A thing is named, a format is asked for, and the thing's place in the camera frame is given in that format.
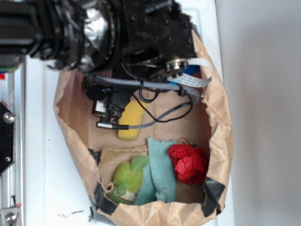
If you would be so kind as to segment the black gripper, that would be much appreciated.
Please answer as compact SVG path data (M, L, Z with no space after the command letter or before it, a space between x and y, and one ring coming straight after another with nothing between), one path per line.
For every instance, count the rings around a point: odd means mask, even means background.
M193 25L175 0L109 0L113 67L132 75L180 75L196 56Z

